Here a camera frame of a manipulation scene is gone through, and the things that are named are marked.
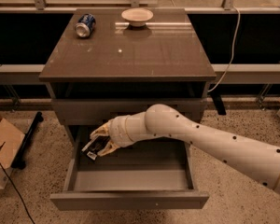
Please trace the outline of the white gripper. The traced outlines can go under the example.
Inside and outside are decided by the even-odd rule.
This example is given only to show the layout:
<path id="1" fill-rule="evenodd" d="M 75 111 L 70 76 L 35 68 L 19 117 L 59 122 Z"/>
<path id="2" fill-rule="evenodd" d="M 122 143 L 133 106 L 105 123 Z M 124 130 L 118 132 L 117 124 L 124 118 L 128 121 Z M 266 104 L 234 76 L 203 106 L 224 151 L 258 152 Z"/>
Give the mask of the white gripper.
<path id="1" fill-rule="evenodd" d="M 108 141 L 105 147 L 97 153 L 98 156 L 103 157 L 113 153 L 120 147 L 128 147 L 134 144 L 126 128 L 128 118 L 129 116 L 115 117 L 110 120 L 110 123 L 107 122 L 101 125 L 90 134 L 90 140 L 98 136 L 110 136 L 111 141 Z"/>

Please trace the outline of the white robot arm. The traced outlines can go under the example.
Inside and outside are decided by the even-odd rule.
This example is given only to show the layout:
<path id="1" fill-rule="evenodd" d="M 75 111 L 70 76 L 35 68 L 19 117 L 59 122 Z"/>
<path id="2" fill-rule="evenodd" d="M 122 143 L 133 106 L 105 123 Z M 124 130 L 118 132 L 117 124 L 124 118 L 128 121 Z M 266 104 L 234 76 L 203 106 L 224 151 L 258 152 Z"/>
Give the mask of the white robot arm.
<path id="1" fill-rule="evenodd" d="M 117 116 L 94 130 L 90 139 L 99 136 L 109 139 L 97 152 L 99 156 L 159 137 L 183 141 L 280 194 L 280 147 L 204 126 L 168 105 Z"/>

